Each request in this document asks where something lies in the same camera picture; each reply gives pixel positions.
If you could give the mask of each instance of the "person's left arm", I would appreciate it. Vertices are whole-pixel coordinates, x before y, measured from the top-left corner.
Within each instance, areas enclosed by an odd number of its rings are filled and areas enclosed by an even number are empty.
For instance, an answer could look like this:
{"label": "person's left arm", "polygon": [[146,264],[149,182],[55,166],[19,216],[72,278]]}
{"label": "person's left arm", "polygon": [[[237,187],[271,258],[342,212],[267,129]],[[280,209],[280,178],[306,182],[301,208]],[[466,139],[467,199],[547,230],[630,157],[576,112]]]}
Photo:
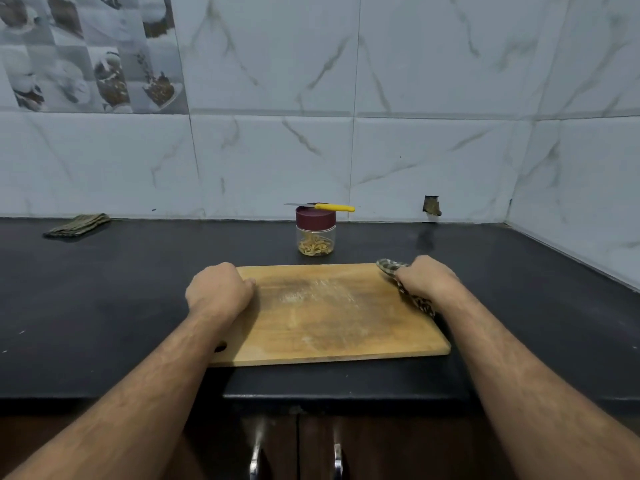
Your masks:
{"label": "person's left arm", "polygon": [[91,409],[7,479],[156,479],[171,458],[221,334],[255,282],[229,263],[187,288],[189,316]]}

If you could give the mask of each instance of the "forearm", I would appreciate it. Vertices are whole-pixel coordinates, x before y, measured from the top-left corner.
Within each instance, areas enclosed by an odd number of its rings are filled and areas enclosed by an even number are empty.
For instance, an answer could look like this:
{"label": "forearm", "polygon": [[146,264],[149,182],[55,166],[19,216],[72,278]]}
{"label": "forearm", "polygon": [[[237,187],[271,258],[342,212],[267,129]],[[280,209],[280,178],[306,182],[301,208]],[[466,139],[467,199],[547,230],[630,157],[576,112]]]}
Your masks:
{"label": "forearm", "polygon": [[227,322],[189,316],[89,411],[8,478],[158,478]]}
{"label": "forearm", "polygon": [[438,306],[522,479],[640,477],[640,440],[545,366],[462,285]]}

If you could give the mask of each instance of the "person's left hand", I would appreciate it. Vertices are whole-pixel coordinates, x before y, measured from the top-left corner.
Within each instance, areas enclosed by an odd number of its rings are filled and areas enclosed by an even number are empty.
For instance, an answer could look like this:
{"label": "person's left hand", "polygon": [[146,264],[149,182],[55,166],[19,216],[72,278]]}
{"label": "person's left hand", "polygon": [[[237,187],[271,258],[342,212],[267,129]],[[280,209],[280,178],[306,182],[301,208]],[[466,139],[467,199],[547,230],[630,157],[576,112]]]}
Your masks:
{"label": "person's left hand", "polygon": [[228,262],[209,266],[196,274],[185,293],[190,315],[233,321],[251,301],[255,280],[243,280]]}

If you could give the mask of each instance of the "cabinet handle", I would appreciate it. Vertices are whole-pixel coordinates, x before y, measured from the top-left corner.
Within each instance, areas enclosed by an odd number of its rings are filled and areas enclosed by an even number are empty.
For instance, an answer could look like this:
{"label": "cabinet handle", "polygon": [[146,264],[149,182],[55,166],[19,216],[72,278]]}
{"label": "cabinet handle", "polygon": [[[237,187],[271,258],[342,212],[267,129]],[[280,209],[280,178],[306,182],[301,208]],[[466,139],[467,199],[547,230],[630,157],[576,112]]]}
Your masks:
{"label": "cabinet handle", "polygon": [[340,443],[333,445],[333,480],[343,480],[344,468],[342,466],[342,447]]}
{"label": "cabinet handle", "polygon": [[258,480],[258,473],[260,473],[260,445],[253,448],[251,463],[249,463],[249,480]]}

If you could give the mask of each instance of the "clear plastic jar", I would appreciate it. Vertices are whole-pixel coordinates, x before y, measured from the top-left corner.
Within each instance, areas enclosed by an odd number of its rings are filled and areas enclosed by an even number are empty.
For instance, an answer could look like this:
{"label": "clear plastic jar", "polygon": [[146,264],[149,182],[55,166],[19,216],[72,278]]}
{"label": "clear plastic jar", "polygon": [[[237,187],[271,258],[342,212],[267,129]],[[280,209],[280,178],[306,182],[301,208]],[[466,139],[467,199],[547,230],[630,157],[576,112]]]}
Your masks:
{"label": "clear plastic jar", "polygon": [[296,226],[296,243],[305,256],[326,256],[335,246],[335,226],[326,230],[304,230]]}
{"label": "clear plastic jar", "polygon": [[335,247],[335,211],[298,207],[296,245],[305,256],[326,256]]}

